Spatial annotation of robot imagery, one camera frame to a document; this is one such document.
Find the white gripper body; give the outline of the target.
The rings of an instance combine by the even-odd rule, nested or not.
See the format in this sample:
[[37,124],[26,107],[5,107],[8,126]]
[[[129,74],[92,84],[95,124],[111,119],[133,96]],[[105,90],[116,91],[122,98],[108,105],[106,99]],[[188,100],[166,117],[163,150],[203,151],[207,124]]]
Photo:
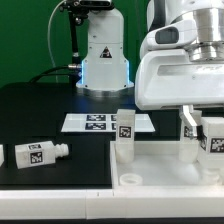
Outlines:
[[149,52],[137,70],[135,104],[141,110],[222,105],[224,62],[191,62],[183,49]]

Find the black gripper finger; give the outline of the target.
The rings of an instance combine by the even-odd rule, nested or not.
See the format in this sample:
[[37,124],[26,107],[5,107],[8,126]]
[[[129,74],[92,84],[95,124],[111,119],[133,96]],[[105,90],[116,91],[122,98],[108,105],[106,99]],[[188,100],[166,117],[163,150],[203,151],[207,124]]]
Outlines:
[[189,138],[200,140],[203,135],[201,124],[202,111],[195,110],[192,105],[182,105],[179,110],[179,116],[189,129]]

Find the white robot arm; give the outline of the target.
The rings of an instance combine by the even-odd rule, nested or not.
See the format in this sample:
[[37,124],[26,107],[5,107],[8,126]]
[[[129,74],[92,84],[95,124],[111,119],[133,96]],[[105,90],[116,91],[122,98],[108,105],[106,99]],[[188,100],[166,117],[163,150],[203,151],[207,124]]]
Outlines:
[[151,0],[134,82],[123,57],[120,12],[92,9],[88,20],[78,90],[101,96],[133,87],[139,109],[177,108],[197,138],[201,124],[193,111],[224,105],[224,0]]

